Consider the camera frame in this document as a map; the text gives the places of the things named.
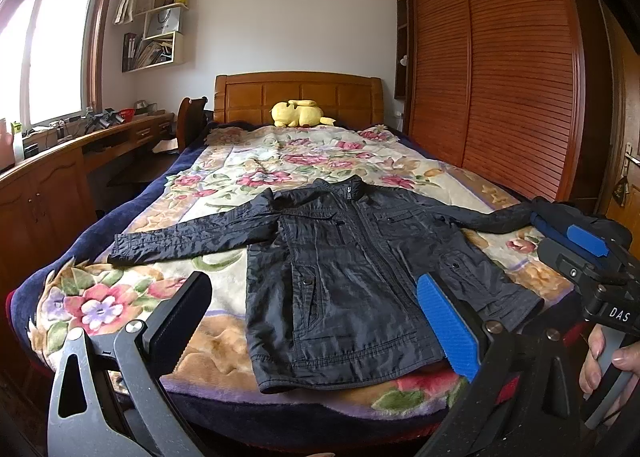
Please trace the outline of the person's right hand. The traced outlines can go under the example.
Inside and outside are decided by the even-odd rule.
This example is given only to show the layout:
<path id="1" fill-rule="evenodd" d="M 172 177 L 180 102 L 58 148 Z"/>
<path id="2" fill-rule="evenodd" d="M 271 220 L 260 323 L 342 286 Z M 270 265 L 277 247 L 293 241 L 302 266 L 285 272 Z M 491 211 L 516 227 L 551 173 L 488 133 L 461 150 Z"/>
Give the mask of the person's right hand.
<path id="1" fill-rule="evenodd" d="M 590 394 L 600 385 L 603 371 L 600 368 L 598 359 L 600 359 L 605 347 L 606 341 L 603 328 L 601 325 L 595 325 L 588 337 L 588 352 L 579 373 L 579 385 L 584 393 Z M 620 371 L 631 373 L 631 378 L 626 385 L 625 391 L 620 395 L 620 400 L 626 403 L 639 381 L 639 343 L 634 342 L 615 350 L 611 357 L 611 364 Z"/>

